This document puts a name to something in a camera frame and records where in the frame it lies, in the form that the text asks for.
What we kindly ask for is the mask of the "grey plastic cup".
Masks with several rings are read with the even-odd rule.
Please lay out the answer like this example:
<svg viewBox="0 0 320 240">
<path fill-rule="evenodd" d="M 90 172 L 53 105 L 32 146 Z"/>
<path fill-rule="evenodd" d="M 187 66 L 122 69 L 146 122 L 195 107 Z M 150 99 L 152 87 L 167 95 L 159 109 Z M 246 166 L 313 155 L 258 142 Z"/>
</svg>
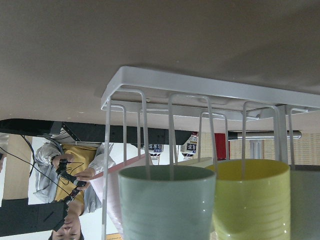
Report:
<svg viewBox="0 0 320 240">
<path fill-rule="evenodd" d="M 291 239 L 320 238 L 320 167 L 296 165 L 290 172 Z"/>
</svg>

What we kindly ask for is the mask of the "seated person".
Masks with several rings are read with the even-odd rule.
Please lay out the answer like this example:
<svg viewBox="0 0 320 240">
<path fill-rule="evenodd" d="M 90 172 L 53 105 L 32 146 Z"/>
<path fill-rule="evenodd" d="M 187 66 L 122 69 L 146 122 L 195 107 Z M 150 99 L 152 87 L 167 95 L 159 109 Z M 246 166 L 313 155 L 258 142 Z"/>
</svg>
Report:
<svg viewBox="0 0 320 240">
<path fill-rule="evenodd" d="M 37 151 L 35 161 L 40 173 L 37 176 L 35 195 L 44 203 L 60 201 L 76 187 L 71 181 L 58 176 L 56 170 L 61 160 L 70 163 L 67 172 L 77 177 L 79 181 L 88 181 L 104 170 L 104 143 L 60 143 L 55 140 L 45 142 Z M 80 192 L 68 204 L 67 216 L 62 227 L 53 230 L 51 240 L 82 240 L 80 217 L 93 213 L 102 207 L 89 182 L 79 188 Z"/>
</svg>

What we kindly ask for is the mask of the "pink plastic cup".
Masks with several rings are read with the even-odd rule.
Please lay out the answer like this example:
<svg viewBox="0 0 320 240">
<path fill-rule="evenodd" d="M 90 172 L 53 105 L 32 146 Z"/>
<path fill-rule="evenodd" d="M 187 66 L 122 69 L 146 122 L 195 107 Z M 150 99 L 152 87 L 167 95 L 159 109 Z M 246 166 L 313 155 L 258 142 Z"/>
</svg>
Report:
<svg viewBox="0 0 320 240">
<path fill-rule="evenodd" d="M 140 156 L 133 157 L 126 161 L 126 164 L 123 162 L 112 166 L 108 169 L 108 178 L 107 178 L 107 214 L 109 215 L 111 221 L 113 222 L 115 228 L 118 233 L 124 238 L 123 232 L 123 224 L 122 224 L 122 214 L 121 214 L 121 205 L 120 205 L 120 193 L 119 193 L 119 181 L 118 181 L 118 173 L 120 170 L 128 168 L 128 167 L 137 167 L 137 166 L 145 166 L 146 165 L 146 157 L 145 154 L 141 154 Z M 104 189 L 104 177 L 103 172 L 97 174 L 92 180 L 90 180 L 90 184 L 93 187 L 96 195 L 99 200 L 103 201 L 103 193 Z"/>
</svg>

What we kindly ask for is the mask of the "yellow plastic cup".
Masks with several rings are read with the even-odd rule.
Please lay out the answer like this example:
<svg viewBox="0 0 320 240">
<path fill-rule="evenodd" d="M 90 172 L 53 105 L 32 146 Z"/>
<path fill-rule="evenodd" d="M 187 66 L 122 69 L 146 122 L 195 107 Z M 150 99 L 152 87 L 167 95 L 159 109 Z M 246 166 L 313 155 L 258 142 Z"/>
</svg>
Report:
<svg viewBox="0 0 320 240">
<path fill-rule="evenodd" d="M 290 167 L 281 161 L 220 161 L 212 227 L 219 240 L 289 240 L 291 238 Z"/>
</svg>

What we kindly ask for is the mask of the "green plastic cup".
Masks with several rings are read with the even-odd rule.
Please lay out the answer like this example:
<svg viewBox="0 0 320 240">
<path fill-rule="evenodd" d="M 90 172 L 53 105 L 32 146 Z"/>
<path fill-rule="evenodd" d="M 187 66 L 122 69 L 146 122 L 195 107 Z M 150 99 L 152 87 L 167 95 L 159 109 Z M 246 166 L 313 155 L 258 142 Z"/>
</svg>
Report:
<svg viewBox="0 0 320 240">
<path fill-rule="evenodd" d="M 207 240 L 216 174 L 183 165 L 135 166 L 119 173 L 124 239 Z"/>
</svg>

